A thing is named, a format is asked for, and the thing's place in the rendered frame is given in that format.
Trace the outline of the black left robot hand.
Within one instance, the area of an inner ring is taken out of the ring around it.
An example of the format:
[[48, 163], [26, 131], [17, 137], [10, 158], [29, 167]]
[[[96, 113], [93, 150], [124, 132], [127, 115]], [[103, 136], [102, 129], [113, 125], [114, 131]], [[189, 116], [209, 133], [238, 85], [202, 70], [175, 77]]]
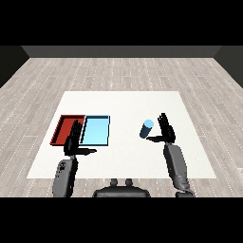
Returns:
[[66, 156], [76, 156], [76, 155], [84, 155], [87, 156], [91, 153], [96, 153], [96, 149], [89, 148], [80, 148], [79, 140], [82, 132], [82, 125], [75, 121], [73, 122], [70, 130], [70, 134], [66, 137], [64, 152]]

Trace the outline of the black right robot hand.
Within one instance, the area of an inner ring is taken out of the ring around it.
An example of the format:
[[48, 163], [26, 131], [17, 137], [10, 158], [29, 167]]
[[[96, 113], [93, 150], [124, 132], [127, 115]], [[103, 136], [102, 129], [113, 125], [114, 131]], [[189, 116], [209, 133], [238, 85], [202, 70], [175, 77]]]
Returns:
[[165, 113], [161, 113], [158, 117], [159, 128], [161, 131], [160, 136], [147, 137], [148, 140], [153, 142], [164, 141], [166, 143], [174, 143], [176, 141], [176, 134], [173, 126], [169, 123]]

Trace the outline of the red shallow open box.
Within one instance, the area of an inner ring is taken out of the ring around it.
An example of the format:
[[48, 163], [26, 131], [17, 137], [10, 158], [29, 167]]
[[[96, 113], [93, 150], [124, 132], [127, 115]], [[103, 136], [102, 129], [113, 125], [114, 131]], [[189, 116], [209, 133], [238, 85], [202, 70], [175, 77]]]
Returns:
[[84, 124], [85, 115], [62, 115], [53, 133], [50, 145], [64, 146], [67, 136], [70, 134], [73, 122]]

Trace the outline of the small blue can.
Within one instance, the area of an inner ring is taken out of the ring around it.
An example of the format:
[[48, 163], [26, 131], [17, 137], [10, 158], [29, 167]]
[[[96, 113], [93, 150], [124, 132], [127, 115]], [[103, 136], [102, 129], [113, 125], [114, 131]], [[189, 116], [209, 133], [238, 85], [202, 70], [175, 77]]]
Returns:
[[146, 120], [143, 125], [142, 125], [142, 128], [140, 130], [140, 137], [142, 139], [145, 139], [148, 134], [150, 133], [151, 129], [153, 128], [154, 126], [154, 123], [152, 120]]

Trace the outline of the light blue shallow open box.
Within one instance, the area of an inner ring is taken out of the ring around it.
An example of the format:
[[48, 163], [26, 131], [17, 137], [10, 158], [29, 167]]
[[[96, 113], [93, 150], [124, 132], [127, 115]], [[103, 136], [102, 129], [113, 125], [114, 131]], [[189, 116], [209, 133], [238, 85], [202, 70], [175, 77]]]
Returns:
[[81, 146], [107, 146], [109, 124], [108, 115], [88, 115], [84, 120], [79, 144]]

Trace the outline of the dark grey robot body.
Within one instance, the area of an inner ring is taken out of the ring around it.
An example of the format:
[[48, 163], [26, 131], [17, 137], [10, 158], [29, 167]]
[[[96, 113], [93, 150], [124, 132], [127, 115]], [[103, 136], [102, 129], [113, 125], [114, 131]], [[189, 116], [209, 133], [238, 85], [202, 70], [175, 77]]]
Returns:
[[118, 185], [118, 180], [112, 178], [110, 185], [96, 190], [93, 197], [150, 197], [147, 190], [135, 187], [131, 178], [125, 180], [124, 186]]

